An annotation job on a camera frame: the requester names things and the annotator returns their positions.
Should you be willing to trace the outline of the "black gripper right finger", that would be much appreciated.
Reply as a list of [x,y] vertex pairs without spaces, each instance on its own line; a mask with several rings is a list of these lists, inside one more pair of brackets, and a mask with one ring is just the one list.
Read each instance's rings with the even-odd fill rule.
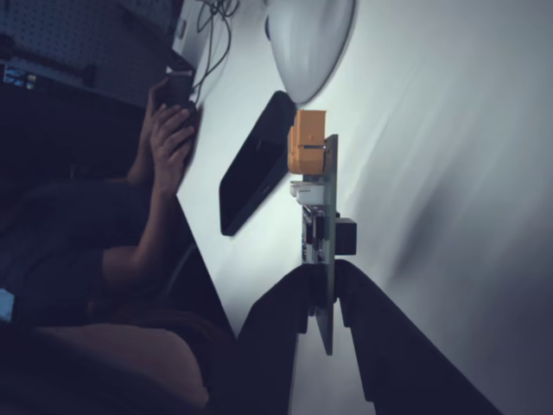
[[335,271],[365,399],[376,413],[498,413],[364,272],[344,259],[336,261]]

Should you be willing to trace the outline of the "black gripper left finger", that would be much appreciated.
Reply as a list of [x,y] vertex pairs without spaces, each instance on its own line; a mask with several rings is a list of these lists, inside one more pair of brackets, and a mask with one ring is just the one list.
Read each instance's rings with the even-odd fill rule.
[[325,282],[322,265],[300,265],[251,306],[238,335],[237,414],[289,413],[298,337]]

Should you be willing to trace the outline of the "bare-armed person's right hand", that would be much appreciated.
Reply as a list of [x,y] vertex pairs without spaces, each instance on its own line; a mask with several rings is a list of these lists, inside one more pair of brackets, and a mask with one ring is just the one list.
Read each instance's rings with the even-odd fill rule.
[[153,117],[150,139],[156,193],[176,193],[193,147],[194,127],[190,110],[178,105],[161,105]]

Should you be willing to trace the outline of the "bare-armed person's left hand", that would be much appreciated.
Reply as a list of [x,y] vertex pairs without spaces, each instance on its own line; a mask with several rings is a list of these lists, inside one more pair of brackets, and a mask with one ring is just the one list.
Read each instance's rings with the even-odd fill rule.
[[149,89],[147,106],[139,138],[138,148],[140,150],[146,146],[146,143],[150,139],[153,130],[154,116],[165,100],[168,92],[169,82],[169,77],[164,78]]

